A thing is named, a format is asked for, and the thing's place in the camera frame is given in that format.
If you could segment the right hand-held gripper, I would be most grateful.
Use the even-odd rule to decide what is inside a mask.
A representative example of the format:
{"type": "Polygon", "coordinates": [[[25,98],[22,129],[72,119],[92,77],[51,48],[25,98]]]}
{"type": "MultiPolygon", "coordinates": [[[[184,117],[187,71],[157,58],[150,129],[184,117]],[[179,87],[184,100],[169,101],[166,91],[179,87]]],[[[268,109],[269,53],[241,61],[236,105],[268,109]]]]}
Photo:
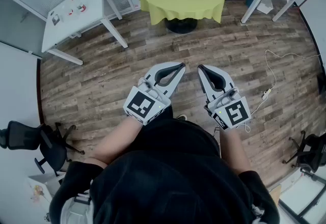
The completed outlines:
{"type": "Polygon", "coordinates": [[[229,131],[251,119],[246,98],[240,96],[227,72],[215,66],[199,65],[198,74],[207,97],[204,108],[218,123],[220,130],[229,131]]]}

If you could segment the brown cardboard piece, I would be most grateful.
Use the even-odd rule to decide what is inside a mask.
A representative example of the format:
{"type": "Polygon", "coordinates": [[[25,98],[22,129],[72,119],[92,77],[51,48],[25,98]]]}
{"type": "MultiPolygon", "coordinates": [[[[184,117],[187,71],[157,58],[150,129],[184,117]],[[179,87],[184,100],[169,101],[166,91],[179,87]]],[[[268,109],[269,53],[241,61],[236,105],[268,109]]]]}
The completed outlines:
{"type": "Polygon", "coordinates": [[[282,191],[282,185],[281,184],[275,186],[274,188],[272,188],[269,191],[269,194],[272,197],[272,199],[273,199],[276,206],[278,205],[280,195],[281,195],[281,191],[282,191]]]}

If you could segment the black office chair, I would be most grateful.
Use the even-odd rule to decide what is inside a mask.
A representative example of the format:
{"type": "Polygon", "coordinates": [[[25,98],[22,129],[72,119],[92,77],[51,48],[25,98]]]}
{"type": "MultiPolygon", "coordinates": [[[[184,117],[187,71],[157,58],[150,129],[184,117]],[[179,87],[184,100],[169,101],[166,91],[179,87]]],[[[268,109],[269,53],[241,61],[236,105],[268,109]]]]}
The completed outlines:
{"type": "Polygon", "coordinates": [[[315,173],[320,166],[326,165],[326,132],[321,136],[309,134],[306,136],[304,130],[301,131],[302,140],[300,145],[297,141],[289,137],[297,149],[296,153],[288,160],[283,160],[283,164],[288,164],[294,158],[296,163],[291,167],[299,167],[306,172],[315,173]]]}
{"type": "Polygon", "coordinates": [[[48,163],[54,172],[58,172],[65,162],[70,162],[67,157],[67,149],[84,155],[83,150],[78,150],[67,143],[67,137],[76,130],[72,125],[64,135],[61,135],[59,127],[61,123],[55,123],[52,129],[46,124],[39,127],[30,127],[16,121],[10,121],[6,129],[0,130],[0,147],[10,150],[36,150],[40,149],[42,160],[35,159],[35,164],[41,173],[45,173],[42,165],[48,163]]]}

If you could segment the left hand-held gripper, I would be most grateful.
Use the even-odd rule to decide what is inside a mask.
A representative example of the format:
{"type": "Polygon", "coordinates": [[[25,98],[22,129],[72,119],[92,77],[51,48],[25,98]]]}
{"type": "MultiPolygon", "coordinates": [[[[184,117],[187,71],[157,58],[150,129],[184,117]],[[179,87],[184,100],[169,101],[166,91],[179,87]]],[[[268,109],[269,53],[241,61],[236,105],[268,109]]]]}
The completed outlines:
{"type": "Polygon", "coordinates": [[[185,73],[185,63],[165,62],[154,65],[145,75],[140,78],[137,86],[133,86],[123,109],[139,123],[146,126],[170,105],[170,97],[177,88],[185,73]],[[166,82],[161,80],[172,74],[166,82]]]}

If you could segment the black round table base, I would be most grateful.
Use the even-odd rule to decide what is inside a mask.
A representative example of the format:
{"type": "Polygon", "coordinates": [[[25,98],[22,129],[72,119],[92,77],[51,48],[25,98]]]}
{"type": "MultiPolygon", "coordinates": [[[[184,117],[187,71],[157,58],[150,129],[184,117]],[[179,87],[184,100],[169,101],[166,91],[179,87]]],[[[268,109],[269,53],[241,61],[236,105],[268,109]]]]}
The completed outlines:
{"type": "Polygon", "coordinates": [[[174,18],[172,20],[165,18],[164,21],[167,29],[177,34],[190,33],[196,29],[198,24],[198,20],[193,18],[174,18]]]}

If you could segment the person's left forearm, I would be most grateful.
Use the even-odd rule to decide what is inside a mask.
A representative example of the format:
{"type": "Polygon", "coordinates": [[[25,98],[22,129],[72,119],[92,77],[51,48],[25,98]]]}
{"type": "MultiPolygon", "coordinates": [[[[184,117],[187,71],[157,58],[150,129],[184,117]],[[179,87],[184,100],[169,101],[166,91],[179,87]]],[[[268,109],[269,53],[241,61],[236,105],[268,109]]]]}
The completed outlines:
{"type": "Polygon", "coordinates": [[[93,149],[84,163],[106,168],[136,139],[144,125],[132,117],[126,117],[93,149]]]}

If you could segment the small pink artificial flowers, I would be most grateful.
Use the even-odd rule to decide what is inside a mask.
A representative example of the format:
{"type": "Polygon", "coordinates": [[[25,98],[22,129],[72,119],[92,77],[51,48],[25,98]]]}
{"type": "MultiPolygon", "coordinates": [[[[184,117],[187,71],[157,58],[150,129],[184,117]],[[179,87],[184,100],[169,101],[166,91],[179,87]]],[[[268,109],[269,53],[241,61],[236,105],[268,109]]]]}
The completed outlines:
{"type": "Polygon", "coordinates": [[[31,197],[32,201],[34,203],[40,201],[41,199],[44,199],[44,192],[43,192],[43,188],[39,185],[35,185],[33,188],[33,196],[31,197]]]}

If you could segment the person's black top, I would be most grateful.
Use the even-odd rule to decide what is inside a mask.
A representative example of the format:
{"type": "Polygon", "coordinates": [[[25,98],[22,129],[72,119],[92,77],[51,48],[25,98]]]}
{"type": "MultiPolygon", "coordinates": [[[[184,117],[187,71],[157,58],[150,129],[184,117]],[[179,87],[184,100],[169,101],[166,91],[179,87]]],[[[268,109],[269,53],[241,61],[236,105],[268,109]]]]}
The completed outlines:
{"type": "Polygon", "coordinates": [[[167,108],[106,168],[69,164],[51,224],[279,224],[254,170],[237,175],[220,138],[167,108]]]}

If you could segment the person's right forearm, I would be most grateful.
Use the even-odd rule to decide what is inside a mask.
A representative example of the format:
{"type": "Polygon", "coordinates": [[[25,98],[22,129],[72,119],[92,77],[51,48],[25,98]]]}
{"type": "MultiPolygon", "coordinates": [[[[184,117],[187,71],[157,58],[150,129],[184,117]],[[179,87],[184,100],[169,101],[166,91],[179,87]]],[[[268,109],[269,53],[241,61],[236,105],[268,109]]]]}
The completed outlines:
{"type": "Polygon", "coordinates": [[[236,129],[220,130],[220,146],[221,158],[237,175],[252,170],[236,129]]]}

